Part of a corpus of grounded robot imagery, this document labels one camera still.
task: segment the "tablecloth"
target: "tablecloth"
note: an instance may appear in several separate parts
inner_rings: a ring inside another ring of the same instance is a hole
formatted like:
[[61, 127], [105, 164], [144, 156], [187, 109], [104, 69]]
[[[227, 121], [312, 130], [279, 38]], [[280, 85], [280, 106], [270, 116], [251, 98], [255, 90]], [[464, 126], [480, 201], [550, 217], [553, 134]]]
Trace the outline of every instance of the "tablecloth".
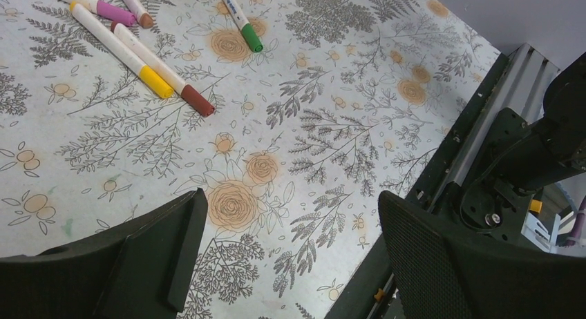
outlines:
[[323, 318], [380, 234], [378, 193], [406, 194], [499, 52], [437, 0], [238, 0], [260, 53], [221, 0], [141, 1], [156, 25], [133, 31], [214, 115], [156, 97], [65, 3], [0, 0], [0, 255], [199, 187], [178, 317]]

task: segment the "green marker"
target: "green marker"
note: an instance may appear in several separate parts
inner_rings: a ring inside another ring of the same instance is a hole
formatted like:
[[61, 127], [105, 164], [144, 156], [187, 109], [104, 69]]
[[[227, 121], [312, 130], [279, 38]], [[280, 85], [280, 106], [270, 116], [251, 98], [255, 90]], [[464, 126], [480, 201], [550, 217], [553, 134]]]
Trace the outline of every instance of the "green marker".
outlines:
[[236, 0], [223, 1], [226, 4], [228, 10], [230, 11], [232, 19], [234, 19], [234, 22], [236, 22], [236, 25], [240, 29], [240, 33], [244, 37], [244, 40], [248, 44], [248, 47], [250, 47], [250, 49], [253, 52], [262, 51], [263, 44], [261, 43], [261, 40], [258, 38], [258, 36], [256, 36], [256, 33], [254, 32], [252, 25], [250, 24], [250, 22], [248, 22], [248, 19], [244, 15], [244, 12], [240, 8]]

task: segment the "green stain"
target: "green stain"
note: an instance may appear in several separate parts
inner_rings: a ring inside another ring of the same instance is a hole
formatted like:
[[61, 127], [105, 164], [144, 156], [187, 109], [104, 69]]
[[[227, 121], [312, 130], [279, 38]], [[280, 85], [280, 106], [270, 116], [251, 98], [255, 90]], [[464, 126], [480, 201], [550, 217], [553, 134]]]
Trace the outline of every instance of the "green stain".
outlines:
[[110, 177], [110, 178], [108, 179], [108, 181], [115, 181], [115, 180], [116, 180], [116, 179], [117, 179], [119, 176], [121, 176], [121, 175], [122, 175], [122, 174], [117, 174], [117, 175], [114, 175], [113, 177]]
[[71, 224], [73, 223], [73, 219], [67, 219], [65, 221], [65, 225], [61, 226], [61, 229], [65, 232], [65, 234], [71, 237]]

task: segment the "gray wall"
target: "gray wall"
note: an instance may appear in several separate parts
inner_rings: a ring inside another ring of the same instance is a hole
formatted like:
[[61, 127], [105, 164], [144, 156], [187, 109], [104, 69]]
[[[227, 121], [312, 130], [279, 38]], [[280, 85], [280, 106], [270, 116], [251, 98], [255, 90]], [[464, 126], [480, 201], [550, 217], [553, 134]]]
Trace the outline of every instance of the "gray wall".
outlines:
[[527, 42], [564, 69], [586, 52], [586, 0], [439, 0], [504, 54]]

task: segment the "green marker cap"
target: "green marker cap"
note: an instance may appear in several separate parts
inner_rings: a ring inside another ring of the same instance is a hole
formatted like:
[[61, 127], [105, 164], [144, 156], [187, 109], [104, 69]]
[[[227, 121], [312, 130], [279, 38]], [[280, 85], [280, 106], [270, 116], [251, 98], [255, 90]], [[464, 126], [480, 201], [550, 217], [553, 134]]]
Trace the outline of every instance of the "green marker cap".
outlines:
[[254, 52], [260, 52], [263, 50], [263, 44], [261, 43], [261, 40], [258, 39], [258, 36], [256, 36], [256, 32], [254, 32], [250, 23], [246, 23], [246, 26], [243, 26], [240, 32], [242, 33], [242, 36], [244, 36], [244, 40], [251, 50]]

